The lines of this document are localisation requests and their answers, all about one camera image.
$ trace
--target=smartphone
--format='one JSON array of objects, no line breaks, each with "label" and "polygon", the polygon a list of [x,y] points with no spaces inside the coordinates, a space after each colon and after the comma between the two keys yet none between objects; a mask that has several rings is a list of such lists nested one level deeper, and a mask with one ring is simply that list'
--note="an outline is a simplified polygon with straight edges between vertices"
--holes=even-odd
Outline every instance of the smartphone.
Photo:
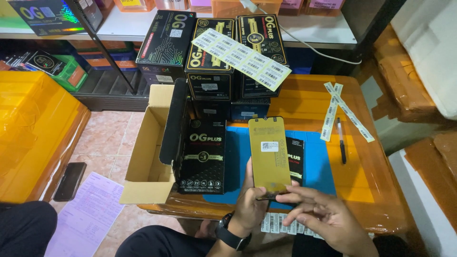
[{"label": "smartphone", "polygon": [[54,193],[54,201],[68,202],[74,199],[86,166],[85,162],[71,162],[67,165]]}]

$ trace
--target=pen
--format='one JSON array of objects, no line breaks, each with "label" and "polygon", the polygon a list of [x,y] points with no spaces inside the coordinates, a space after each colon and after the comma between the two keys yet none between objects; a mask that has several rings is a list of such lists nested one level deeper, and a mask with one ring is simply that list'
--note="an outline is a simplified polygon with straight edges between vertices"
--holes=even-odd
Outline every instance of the pen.
[{"label": "pen", "polygon": [[346,151],[344,151],[343,130],[341,129],[340,118],[336,119],[336,127],[338,129],[338,134],[340,135],[341,160],[343,161],[343,164],[346,164]]}]

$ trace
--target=blue silicone mat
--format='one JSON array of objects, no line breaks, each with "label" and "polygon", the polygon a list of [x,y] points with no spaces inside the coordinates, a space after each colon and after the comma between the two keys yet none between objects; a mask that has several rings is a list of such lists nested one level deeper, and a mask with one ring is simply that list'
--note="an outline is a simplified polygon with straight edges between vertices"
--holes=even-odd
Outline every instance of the blue silicone mat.
[{"label": "blue silicone mat", "polygon": [[[286,136],[305,141],[303,186],[336,195],[332,170],[325,141],[316,132],[286,130]],[[244,180],[246,163],[251,156],[248,128],[227,127],[225,143],[225,194],[204,194],[211,203],[235,204]],[[290,206],[272,202],[270,208],[291,209]]]}]

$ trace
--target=tiled floor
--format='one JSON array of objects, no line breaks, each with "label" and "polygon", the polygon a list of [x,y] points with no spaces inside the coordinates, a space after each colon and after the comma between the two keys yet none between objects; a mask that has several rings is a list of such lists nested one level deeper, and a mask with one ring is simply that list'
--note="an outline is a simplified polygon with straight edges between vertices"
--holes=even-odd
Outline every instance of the tiled floor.
[{"label": "tiled floor", "polygon": [[[70,159],[70,162],[83,161],[87,164],[82,182],[94,171],[124,184],[128,162],[143,115],[143,112],[92,113]],[[65,202],[51,201],[51,204],[59,212]],[[175,218],[150,214],[136,205],[126,205],[94,256],[114,256],[124,239],[148,225],[164,225],[184,233]]]}]

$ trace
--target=white styrofoam box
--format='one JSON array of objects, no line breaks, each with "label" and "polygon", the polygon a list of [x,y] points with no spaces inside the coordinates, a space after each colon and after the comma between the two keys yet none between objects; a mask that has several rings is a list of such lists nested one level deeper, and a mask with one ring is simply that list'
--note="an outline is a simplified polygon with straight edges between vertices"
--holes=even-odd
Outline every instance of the white styrofoam box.
[{"label": "white styrofoam box", "polygon": [[430,257],[454,257],[457,234],[430,190],[405,158],[404,149],[389,156],[392,169],[403,191]]},{"label": "white styrofoam box", "polygon": [[[362,94],[373,119],[372,108],[377,105],[376,99],[383,95],[376,80],[371,76],[362,85]],[[388,119],[387,116],[374,120],[379,141],[384,152],[389,155],[423,138],[436,134],[438,125],[428,123],[404,123],[397,118]]]},{"label": "white styrofoam box", "polygon": [[457,120],[456,0],[407,0],[392,19],[440,113]]}]

